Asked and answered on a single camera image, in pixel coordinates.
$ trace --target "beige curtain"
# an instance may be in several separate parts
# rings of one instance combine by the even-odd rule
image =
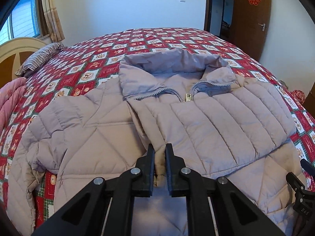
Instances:
[[[64,40],[64,35],[57,9],[53,0],[42,0],[44,16],[47,23],[50,38],[53,42],[60,42]]]

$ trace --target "headboard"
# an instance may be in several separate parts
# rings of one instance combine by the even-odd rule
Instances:
[[[0,45],[0,88],[17,78],[15,72],[23,62],[45,46],[46,43],[32,37],[14,38]]]

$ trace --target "puffer jacket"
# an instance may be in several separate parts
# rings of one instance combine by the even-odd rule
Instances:
[[[135,200],[132,235],[187,235],[185,199],[171,199],[165,186],[165,144],[172,143],[188,167],[227,176],[291,235],[295,200],[285,176],[294,172],[306,184],[289,139],[295,131],[278,91],[233,74],[220,56],[182,49],[129,55],[118,77],[84,96],[57,98],[30,124],[12,161],[7,214],[30,235],[32,191],[46,169],[58,174],[56,211],[93,178],[134,167],[152,143],[157,187]]]

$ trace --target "metal screw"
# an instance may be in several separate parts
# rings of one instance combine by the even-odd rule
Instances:
[[[97,178],[94,178],[93,183],[97,184],[97,185],[100,185],[100,184],[103,183],[103,181],[104,180],[101,177],[97,177]]]
[[[139,168],[132,168],[130,170],[130,172],[131,172],[131,174],[137,175],[137,174],[139,174],[141,172],[141,169],[139,169]]]
[[[190,168],[182,168],[181,169],[181,172],[183,173],[183,174],[189,174],[190,172],[191,172],[191,170],[190,170]]]
[[[218,178],[218,182],[220,183],[220,184],[227,184],[227,182],[228,182],[228,180],[227,180],[227,178],[226,177],[219,177]]]

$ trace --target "metal zipper slider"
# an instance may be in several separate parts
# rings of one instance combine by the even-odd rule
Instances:
[[[192,95],[191,94],[186,94],[186,102],[192,100]]]

